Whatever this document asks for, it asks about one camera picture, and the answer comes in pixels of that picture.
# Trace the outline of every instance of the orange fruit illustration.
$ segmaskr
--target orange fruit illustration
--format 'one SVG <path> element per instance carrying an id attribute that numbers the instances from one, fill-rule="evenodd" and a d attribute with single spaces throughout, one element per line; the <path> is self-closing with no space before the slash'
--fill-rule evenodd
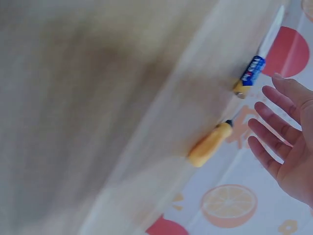
<path id="1" fill-rule="evenodd" d="M 258 204 L 255 194 L 242 185 L 222 185 L 202 198 L 201 210 L 206 219 L 220 228 L 235 228 L 254 215 Z"/>
<path id="2" fill-rule="evenodd" d="M 313 0 L 302 0 L 302 9 L 307 17 L 313 22 Z"/>

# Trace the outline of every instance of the red apple print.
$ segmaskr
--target red apple print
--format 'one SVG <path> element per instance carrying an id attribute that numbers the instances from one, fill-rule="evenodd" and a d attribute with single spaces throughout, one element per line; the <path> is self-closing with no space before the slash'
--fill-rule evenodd
<path id="1" fill-rule="evenodd" d="M 163 215 L 146 231 L 149 235 L 188 235 L 178 223 L 163 218 Z"/>
<path id="2" fill-rule="evenodd" d="M 273 76 L 275 72 L 283 77 L 295 76 L 306 67 L 309 57 L 309 46 L 302 35 L 292 28 L 281 27 L 266 58 L 263 73 L 268 76 Z"/>

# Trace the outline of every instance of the palm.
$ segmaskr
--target palm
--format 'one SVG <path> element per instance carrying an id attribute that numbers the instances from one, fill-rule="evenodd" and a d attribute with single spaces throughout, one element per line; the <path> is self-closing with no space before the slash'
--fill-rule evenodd
<path id="1" fill-rule="evenodd" d="M 249 127 L 253 132 L 266 143 L 284 163 L 280 164 L 274 160 L 255 137 L 250 137 L 248 142 L 254 155 L 277 180 L 280 187 L 290 196 L 312 207 L 313 101 L 311 100 L 313 100 L 313 93 L 310 95 L 311 99 L 304 99 L 302 94 L 309 94 L 308 91 L 306 91 L 307 89 L 302 93 L 291 92 L 288 90 L 293 89 L 290 81 L 281 82 L 280 80 L 275 81 L 274 79 L 273 83 L 277 90 L 265 86 L 263 93 L 295 121 L 302 124 L 303 131 L 290 126 L 262 102 L 255 104 L 255 110 L 265 122 L 292 146 L 283 143 L 258 120 L 251 119 L 249 121 Z M 299 88 L 301 85 L 297 83 L 293 84 L 293 86 Z"/>

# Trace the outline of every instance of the printed tablecloth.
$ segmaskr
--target printed tablecloth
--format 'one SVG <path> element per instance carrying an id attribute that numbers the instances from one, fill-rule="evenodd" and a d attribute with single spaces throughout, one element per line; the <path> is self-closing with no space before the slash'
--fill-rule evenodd
<path id="1" fill-rule="evenodd" d="M 313 234 L 313 211 L 279 188 L 253 156 L 246 141 L 253 135 L 247 121 L 259 118 L 253 108 L 256 101 L 265 102 L 283 119 L 300 128 L 264 97 L 261 87 L 272 86 L 270 77 L 279 72 L 313 90 L 310 51 L 313 51 L 313 0 L 291 0 L 283 26 L 268 54 L 267 66 L 235 119 L 233 135 L 193 175 L 147 234 Z"/>

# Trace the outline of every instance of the wooden surface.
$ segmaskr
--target wooden surface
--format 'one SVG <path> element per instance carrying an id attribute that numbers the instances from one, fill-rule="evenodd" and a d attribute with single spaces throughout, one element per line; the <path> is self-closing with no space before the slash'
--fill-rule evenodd
<path id="1" fill-rule="evenodd" d="M 142 234 L 281 2 L 0 0 L 0 234 Z"/>

